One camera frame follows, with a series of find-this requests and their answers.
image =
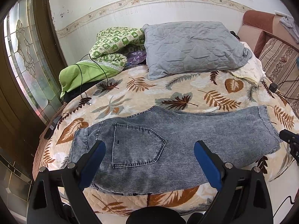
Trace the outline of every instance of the gray pillow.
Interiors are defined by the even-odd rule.
[[[236,69],[252,57],[221,22],[173,22],[142,28],[148,79],[183,72]]]

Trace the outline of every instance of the light blue jeans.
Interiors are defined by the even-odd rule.
[[[77,162],[96,140],[106,155],[91,187],[111,194],[164,193],[207,182],[193,152],[202,140],[224,162],[245,167],[279,149],[266,106],[234,112],[185,113],[154,106],[75,132],[68,163]]]

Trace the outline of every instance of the tile floor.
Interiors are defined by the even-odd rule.
[[[295,195],[299,188],[299,167],[294,161],[292,165],[277,179],[268,184],[269,194],[272,202],[273,213],[287,196],[292,196],[294,201]],[[288,213],[292,205],[286,200],[277,212],[274,218],[274,224],[279,224]],[[127,218],[109,214],[97,214],[103,224],[125,224]],[[183,216],[187,221],[190,215]]]

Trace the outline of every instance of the green blanket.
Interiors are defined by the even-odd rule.
[[[117,75],[123,70],[123,67],[117,67],[106,61],[97,61],[97,63],[105,71],[108,78]],[[103,70],[92,60],[77,62],[61,70],[59,74],[59,82],[62,88],[60,98],[63,98],[65,92],[70,92],[81,85],[81,72],[79,67],[82,71],[82,84],[106,79]]]
[[[89,53],[90,57],[103,68],[107,77],[113,77],[125,67],[128,61],[127,53],[137,50],[144,50],[144,33],[141,29],[113,27],[97,34],[97,41]],[[83,60],[76,64],[82,71],[82,84],[106,78],[103,70],[92,60]],[[65,92],[70,92],[81,85],[81,72],[76,64],[68,66],[59,74],[61,98]]]
[[[125,47],[128,52],[130,47],[133,51],[144,50],[144,32],[141,29],[125,27],[102,30],[97,34],[97,41],[89,53],[92,59],[107,60],[105,58],[107,54],[119,52],[117,54],[123,56],[122,49]]]

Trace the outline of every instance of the back pocket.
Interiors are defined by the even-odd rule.
[[[113,168],[155,163],[165,144],[166,140],[152,129],[116,123],[112,150]]]

